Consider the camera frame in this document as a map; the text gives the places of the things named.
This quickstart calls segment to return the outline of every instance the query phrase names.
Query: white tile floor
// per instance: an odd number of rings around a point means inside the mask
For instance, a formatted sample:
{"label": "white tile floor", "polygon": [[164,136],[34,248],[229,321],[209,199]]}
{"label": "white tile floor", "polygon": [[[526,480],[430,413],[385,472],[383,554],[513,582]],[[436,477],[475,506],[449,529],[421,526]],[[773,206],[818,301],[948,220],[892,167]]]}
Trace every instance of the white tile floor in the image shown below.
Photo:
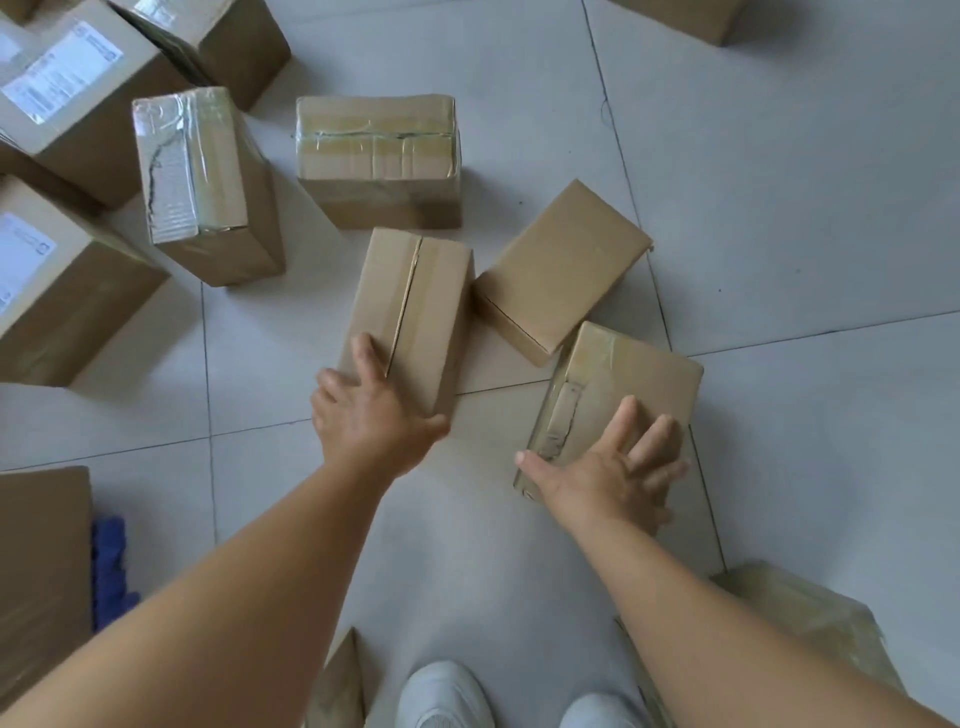
{"label": "white tile floor", "polygon": [[[480,270],[574,177],[657,241],[594,318],[707,368],[707,489],[699,472],[678,487],[667,545],[719,570],[718,531],[729,565],[767,558],[865,600],[910,691],[960,720],[956,3],[755,0],[725,50],[607,0],[271,5],[297,58],[251,124],[290,272],[225,292],[175,271],[73,390],[0,386],[0,470],[88,464],[146,592],[296,485],[321,461],[306,397],[366,245],[296,186],[294,100],[451,93],[457,237]],[[141,216],[114,223],[142,243]],[[504,726],[629,690],[600,584],[510,491],[548,376],[477,325],[453,434],[378,514],[344,614],[371,726],[438,657],[474,669]]]}

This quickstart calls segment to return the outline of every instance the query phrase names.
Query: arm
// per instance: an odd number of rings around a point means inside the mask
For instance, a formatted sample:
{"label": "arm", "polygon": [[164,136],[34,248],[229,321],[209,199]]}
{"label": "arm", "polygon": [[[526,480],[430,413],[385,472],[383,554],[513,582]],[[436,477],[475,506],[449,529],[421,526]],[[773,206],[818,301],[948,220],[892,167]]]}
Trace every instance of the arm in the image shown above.
{"label": "arm", "polygon": [[603,579],[663,700],[684,728],[948,728],[943,718],[834,663],[701,581],[654,540],[669,522],[681,462],[656,468],[676,423],[662,417],[629,454],[636,421],[625,399],[600,442],[555,468],[532,452],[517,464]]}
{"label": "arm", "polygon": [[0,727],[299,726],[377,504],[448,431],[407,412],[369,337],[312,398],[324,465],[78,650]]}

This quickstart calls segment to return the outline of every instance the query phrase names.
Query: person's left arm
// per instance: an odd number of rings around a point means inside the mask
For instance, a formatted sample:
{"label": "person's left arm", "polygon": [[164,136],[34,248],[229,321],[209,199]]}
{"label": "person's left arm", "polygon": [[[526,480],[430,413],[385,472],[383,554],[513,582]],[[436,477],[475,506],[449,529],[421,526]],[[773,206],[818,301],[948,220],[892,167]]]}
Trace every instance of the person's left arm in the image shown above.
{"label": "person's left arm", "polygon": [[0,728],[294,728],[384,493],[449,430],[407,410],[369,336],[360,383],[314,393],[324,465],[199,565],[115,622]]}

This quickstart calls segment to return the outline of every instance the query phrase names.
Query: white sneaker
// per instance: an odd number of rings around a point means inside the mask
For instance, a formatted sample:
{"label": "white sneaker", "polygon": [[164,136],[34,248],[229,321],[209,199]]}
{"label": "white sneaker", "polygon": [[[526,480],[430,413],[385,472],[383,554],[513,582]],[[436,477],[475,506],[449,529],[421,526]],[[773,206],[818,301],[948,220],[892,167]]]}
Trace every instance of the white sneaker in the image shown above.
{"label": "white sneaker", "polygon": [[417,670],[400,694],[396,728],[494,728],[483,689],[465,667],[434,663]]}
{"label": "white sneaker", "polygon": [[567,709],[560,728],[647,728],[647,722],[623,698],[592,693]]}

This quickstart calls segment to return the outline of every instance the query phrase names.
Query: forearm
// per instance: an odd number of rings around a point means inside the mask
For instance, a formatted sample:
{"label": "forearm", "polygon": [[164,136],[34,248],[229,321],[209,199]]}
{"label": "forearm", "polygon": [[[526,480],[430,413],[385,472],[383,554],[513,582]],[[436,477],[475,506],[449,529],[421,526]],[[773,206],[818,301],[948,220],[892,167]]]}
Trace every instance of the forearm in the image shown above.
{"label": "forearm", "polygon": [[389,485],[370,478],[347,463],[321,468],[79,650],[0,725],[299,725]]}
{"label": "forearm", "polygon": [[684,728],[949,726],[783,635],[698,579],[639,528],[617,522],[577,540]]}

